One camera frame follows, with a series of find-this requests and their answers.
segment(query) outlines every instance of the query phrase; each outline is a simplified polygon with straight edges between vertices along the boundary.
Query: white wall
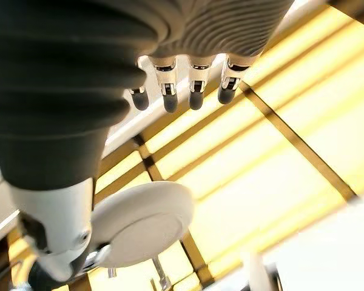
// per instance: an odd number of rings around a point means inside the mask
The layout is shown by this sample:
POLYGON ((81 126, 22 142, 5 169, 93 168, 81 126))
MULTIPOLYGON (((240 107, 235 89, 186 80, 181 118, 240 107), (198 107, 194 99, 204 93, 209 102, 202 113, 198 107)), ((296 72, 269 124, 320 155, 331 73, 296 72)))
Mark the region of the white wall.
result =
POLYGON ((269 256, 284 291, 364 290, 364 203, 330 216, 269 256))

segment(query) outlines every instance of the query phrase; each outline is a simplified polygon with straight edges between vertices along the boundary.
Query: white round disc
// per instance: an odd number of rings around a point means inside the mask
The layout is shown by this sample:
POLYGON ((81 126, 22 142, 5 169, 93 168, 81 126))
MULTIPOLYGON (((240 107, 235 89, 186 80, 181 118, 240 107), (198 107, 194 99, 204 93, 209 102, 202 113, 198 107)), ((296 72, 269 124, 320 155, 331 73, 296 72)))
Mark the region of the white round disc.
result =
POLYGON ((180 239, 193 217, 191 192, 175 182, 152 182, 110 195, 92 213, 91 249, 110 243, 101 267, 151 259, 180 239))
POLYGON ((249 288, 251 291, 274 291, 263 259, 257 254, 249 257, 249 288))

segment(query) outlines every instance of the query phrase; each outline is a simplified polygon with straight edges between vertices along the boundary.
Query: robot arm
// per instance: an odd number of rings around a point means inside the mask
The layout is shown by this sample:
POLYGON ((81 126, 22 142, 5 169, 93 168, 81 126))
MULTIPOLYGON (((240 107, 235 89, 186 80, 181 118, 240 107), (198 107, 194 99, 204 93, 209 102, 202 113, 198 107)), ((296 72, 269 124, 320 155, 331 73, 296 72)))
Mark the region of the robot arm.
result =
POLYGON ((189 55, 199 109, 218 53, 228 53, 219 100, 231 101, 292 0, 0 0, 0 169, 38 255, 35 290, 84 265, 98 164, 110 126, 146 109, 150 55, 168 112, 177 108, 175 56, 189 55))

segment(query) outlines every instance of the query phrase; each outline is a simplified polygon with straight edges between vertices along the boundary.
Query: robotic finger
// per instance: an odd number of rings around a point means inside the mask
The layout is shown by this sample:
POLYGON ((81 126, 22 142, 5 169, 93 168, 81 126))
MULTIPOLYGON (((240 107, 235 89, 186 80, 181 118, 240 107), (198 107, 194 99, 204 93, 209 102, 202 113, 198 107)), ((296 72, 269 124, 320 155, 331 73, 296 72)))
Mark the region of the robotic finger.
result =
POLYGON ((150 57, 155 67, 159 88, 163 96, 164 108, 173 113, 177 109, 177 62, 174 56, 169 58, 150 57))
POLYGON ((218 89, 218 100, 221 104, 228 104, 233 100, 236 89, 247 69, 259 56, 260 53, 251 57, 227 55, 221 74, 221 85, 218 89))
MULTIPOLYGON (((143 67, 141 65, 140 58, 138 59, 138 67, 139 68, 143 67)), ((147 91, 144 88, 144 86, 141 86, 141 87, 135 88, 135 89, 129 89, 129 93, 132 96, 133 104, 135 105, 135 107, 138 110, 143 111, 148 108, 149 99, 148 99, 147 91)))
POLYGON ((193 110, 201 108, 204 90, 209 79, 209 71, 215 56, 207 58, 189 57, 189 104, 193 110))

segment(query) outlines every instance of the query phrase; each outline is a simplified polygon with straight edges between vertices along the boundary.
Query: black rubber fingertip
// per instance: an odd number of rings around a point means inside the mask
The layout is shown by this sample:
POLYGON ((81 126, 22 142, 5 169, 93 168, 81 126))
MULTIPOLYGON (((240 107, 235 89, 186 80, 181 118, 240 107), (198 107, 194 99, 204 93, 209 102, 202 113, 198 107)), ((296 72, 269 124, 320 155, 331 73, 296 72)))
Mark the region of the black rubber fingertip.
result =
POLYGON ((167 112, 173 113, 177 109, 178 96, 175 95, 163 95, 163 104, 167 112))
POLYGON ((218 89, 218 100, 221 104, 229 104, 235 97, 235 90, 224 89, 220 87, 218 89))
POLYGON ((201 92, 190 92, 189 104, 193 110, 198 110, 202 107, 204 101, 204 94, 201 92))
POLYGON ((147 91, 144 91, 143 93, 134 93, 132 94, 132 100, 135 104, 135 107, 139 110, 145 110, 148 108, 148 105, 150 103, 147 95, 147 91))

